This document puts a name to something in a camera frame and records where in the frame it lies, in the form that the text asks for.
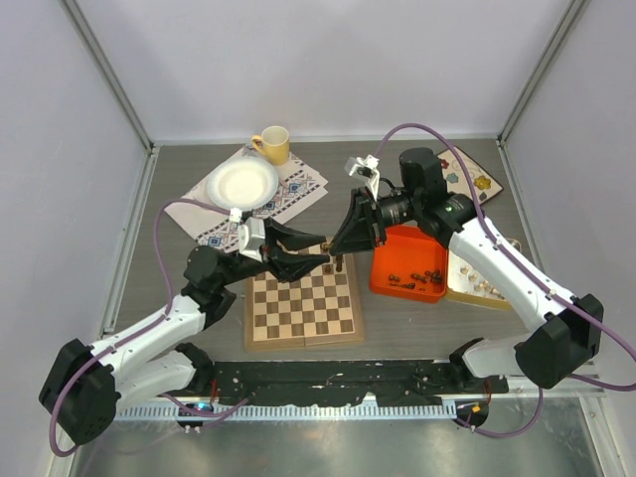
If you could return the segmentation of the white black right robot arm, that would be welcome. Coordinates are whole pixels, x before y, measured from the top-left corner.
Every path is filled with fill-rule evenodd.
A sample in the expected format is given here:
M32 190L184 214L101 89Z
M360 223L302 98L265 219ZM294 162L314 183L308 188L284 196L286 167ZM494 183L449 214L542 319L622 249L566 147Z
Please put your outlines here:
M516 373L551 389L598 353L604 309L596 297L577 297L547 278L496 231L472 199L449 192L440 160L430 149L407 149L398 164L401 187L381 197L378 159L372 155L348 159L346 173L364 185L352 190L348 213L330 252L372 250L387 242L390 228L414 221L503 294L528 336L478 338L458 349L460 361L448 369L455 389L469 393L486 377Z

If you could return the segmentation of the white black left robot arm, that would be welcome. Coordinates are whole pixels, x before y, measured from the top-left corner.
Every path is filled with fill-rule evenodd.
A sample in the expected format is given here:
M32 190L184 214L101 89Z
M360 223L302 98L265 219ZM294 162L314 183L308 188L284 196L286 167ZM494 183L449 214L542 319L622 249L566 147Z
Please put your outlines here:
M64 344L39 394L51 415L53 452L68 456L57 443L60 430L80 447L139 401L179 390L203 395L212 382L213 364L186 338L227 314L237 298L229 285L265 272L293 282L327 263L327 255L306 251L325 240L273 219L249 219L239 228L237 250L196 246L187 258L186 286L179 294L170 293L155 313L89 345L79 339Z

